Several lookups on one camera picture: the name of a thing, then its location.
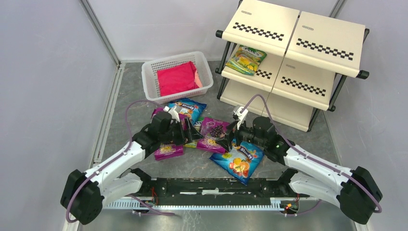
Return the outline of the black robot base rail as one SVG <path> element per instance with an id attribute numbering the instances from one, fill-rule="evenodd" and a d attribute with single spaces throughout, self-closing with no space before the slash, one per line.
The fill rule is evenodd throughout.
<path id="1" fill-rule="evenodd" d="M 142 186 L 134 196 L 154 205 L 223 206 L 267 205 L 272 198 L 308 198 L 290 188 L 293 175 L 294 171 L 288 169 L 279 178 L 250 178 L 243 184 L 235 178 L 152 178 L 136 168 L 126 170 L 121 177 L 140 177 Z"/>

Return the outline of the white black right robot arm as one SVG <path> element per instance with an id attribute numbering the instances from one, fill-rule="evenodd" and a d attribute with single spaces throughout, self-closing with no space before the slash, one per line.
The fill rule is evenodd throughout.
<path id="1" fill-rule="evenodd" d="M 288 185 L 295 193 L 329 202 L 359 224 L 367 224 L 372 214 L 383 211 L 383 194 L 367 169 L 343 167 L 306 151 L 280 135 L 267 117 L 256 117 L 251 127 L 236 119 L 216 140 L 227 151 L 243 142 L 259 147 L 268 159 L 294 170 Z"/>

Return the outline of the cream three-tier shelf rack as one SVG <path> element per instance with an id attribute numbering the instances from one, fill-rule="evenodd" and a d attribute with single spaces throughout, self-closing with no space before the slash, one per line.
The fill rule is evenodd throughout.
<path id="1" fill-rule="evenodd" d="M 247 105 L 260 116 L 310 131 L 319 112 L 334 111 L 348 77 L 367 79 L 360 68 L 365 25 L 267 3 L 242 0 L 216 36 L 227 42 L 218 99 Z M 267 53 L 253 76 L 226 66 L 240 45 Z"/>

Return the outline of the green candy bag on shelf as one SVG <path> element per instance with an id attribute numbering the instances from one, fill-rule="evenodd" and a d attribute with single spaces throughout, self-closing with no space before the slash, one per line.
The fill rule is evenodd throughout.
<path id="1" fill-rule="evenodd" d="M 267 53 L 264 51 L 240 45 L 226 66 L 241 74 L 253 76 L 266 57 Z"/>

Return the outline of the blue Slendy bag near basket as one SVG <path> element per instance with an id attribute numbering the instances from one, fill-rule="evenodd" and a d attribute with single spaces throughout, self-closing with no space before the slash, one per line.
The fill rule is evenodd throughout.
<path id="1" fill-rule="evenodd" d="M 206 108 L 207 104 L 199 103 L 189 98 L 181 98 L 171 101 L 167 106 L 169 108 L 176 107 L 176 111 L 179 114 L 187 116 L 194 125 L 200 118 L 200 115 Z"/>

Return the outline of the pink folded cloth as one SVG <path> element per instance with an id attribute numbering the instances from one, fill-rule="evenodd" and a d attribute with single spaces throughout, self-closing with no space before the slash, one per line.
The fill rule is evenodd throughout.
<path id="1" fill-rule="evenodd" d="M 202 88 L 198 70 L 193 62 L 158 70 L 157 79 L 161 96 Z"/>

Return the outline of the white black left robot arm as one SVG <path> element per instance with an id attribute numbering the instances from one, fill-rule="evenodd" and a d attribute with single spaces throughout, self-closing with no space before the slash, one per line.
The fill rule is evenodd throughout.
<path id="1" fill-rule="evenodd" d="M 129 167 L 141 162 L 159 149 L 161 144 L 184 145 L 203 136 L 188 118 L 178 113 L 161 111 L 139 132 L 130 135 L 129 142 L 97 166 L 84 172 L 72 171 L 65 183 L 60 204 L 66 209 L 69 223 L 83 225 L 92 222 L 104 206 L 139 191 L 143 180 L 136 173 L 120 177 Z"/>

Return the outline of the white plastic basket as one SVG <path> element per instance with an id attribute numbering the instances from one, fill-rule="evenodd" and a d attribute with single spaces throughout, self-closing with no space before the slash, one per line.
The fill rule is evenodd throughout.
<path id="1" fill-rule="evenodd" d="M 146 99 L 157 103 L 205 94 L 214 83 L 200 51 L 145 62 L 141 75 Z"/>

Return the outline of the blue Slendy bag front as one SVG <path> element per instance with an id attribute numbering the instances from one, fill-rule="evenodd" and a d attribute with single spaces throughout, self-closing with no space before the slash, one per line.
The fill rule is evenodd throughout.
<path id="1" fill-rule="evenodd" d="M 259 147 L 245 141 L 242 141 L 238 146 L 236 140 L 233 139 L 230 152 L 214 153 L 209 159 L 240 183 L 247 185 L 263 157 L 264 153 Z"/>

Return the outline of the blue slendy bag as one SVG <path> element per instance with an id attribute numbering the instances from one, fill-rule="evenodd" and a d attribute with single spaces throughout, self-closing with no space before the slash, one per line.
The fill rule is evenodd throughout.
<path id="1" fill-rule="evenodd" d="M 230 152 L 214 153 L 209 159 L 240 183 L 247 185 L 263 157 L 264 153 L 259 147 L 245 141 L 242 141 L 238 146 L 236 140 L 233 139 Z"/>
<path id="2" fill-rule="evenodd" d="M 207 104 L 199 103 L 189 98 L 181 98 L 171 101 L 167 106 L 169 108 L 176 107 L 176 111 L 179 114 L 187 116 L 194 125 L 200 118 L 200 115 L 206 108 Z"/>

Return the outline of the green Fox's candy bag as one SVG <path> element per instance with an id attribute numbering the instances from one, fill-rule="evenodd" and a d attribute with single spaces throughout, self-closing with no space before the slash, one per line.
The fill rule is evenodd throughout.
<path id="1" fill-rule="evenodd" d="M 185 131 L 189 132 L 188 135 L 191 135 L 192 140 L 189 143 L 184 144 L 184 147 L 196 148 L 199 140 L 203 138 L 203 135 L 200 133 L 202 121 L 204 117 L 199 117 L 194 123 L 191 122 L 189 118 L 184 118 L 182 121 L 185 125 Z"/>

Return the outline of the purple grape candy bag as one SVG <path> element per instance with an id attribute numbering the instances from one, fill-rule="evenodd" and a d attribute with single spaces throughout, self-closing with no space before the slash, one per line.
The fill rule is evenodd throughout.
<path id="1" fill-rule="evenodd" d="M 159 149 L 154 152 L 154 157 L 156 161 L 169 159 L 181 155 L 184 155 L 183 146 L 174 144 L 161 144 Z"/>
<path id="2" fill-rule="evenodd" d="M 226 135 L 229 122 L 205 117 L 201 123 L 200 133 L 203 136 L 198 140 L 196 148 L 203 151 L 224 154 L 226 150 L 216 143 L 216 140 Z"/>
<path id="3" fill-rule="evenodd" d="M 156 115 L 157 115 L 158 113 L 163 112 L 163 111 L 164 111 L 164 108 L 156 108 L 156 109 L 154 109 L 154 111 L 153 111 L 153 113 L 152 113 L 152 116 L 151 116 L 151 121 L 153 121 L 153 118 L 156 117 Z M 178 113 L 178 116 L 179 116 L 179 119 L 180 119 L 180 122 L 181 122 L 181 126 L 183 127 L 184 130 L 186 130 L 186 129 L 187 129 L 187 125 L 186 125 L 186 123 L 185 123 L 185 118 L 188 118 L 188 117 L 187 117 L 186 115 L 181 114 L 181 113 Z"/>

